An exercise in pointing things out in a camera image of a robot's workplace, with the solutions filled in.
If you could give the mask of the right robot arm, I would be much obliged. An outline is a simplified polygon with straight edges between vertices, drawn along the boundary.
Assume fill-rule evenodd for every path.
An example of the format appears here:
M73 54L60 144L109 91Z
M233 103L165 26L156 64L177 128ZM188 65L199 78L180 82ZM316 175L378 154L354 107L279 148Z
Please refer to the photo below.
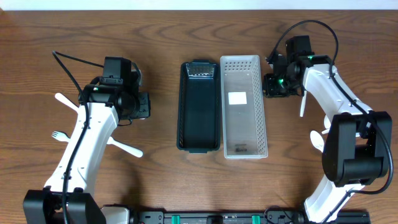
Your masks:
M267 98L313 95L330 122L322 147L325 175L304 202L305 218L312 223L336 220L353 194L392 171L392 119L364 104L341 79L332 59L312 51L307 35L285 42L286 54L267 59L273 72L264 76Z

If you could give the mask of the white plastic spoon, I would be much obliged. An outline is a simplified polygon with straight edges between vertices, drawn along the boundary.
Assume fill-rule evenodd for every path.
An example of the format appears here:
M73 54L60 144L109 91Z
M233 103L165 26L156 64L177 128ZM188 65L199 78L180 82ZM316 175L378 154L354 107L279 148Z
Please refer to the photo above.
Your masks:
M325 129L329 129L331 126L330 120L328 119L328 116L324 117L324 121L323 121L324 127Z
M322 138L322 135L317 131L310 132L310 140L313 144L314 148L318 149L320 152L323 152L325 147L325 142Z
M322 134L328 134L329 133L329 131L330 131L330 129L328 128L328 129L325 129L325 130L323 130L322 131Z
M301 105L300 105L300 117L301 118L304 116L306 100L307 100L307 91L305 90L303 92L303 97L302 97L302 101L301 101Z

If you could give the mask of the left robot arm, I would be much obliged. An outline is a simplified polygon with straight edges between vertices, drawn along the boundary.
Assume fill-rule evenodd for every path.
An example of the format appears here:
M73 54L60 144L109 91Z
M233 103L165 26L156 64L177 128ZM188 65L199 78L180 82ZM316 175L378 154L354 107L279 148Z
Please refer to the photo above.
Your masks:
M134 223L125 205L99 207L95 183L105 147L122 120L150 116L150 100L139 91L142 74L122 57L106 57L103 74L79 88L76 125L52 176L41 190L28 190L23 209L28 223Z

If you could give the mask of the clear perforated plastic basket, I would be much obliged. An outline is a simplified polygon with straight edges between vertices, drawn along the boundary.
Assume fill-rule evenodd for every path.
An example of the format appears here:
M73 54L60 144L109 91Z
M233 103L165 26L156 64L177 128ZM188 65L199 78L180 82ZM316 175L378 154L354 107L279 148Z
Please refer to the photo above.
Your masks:
M230 55L220 58L223 147L226 159L268 156L260 58ZM230 105L229 92L246 92L246 105Z

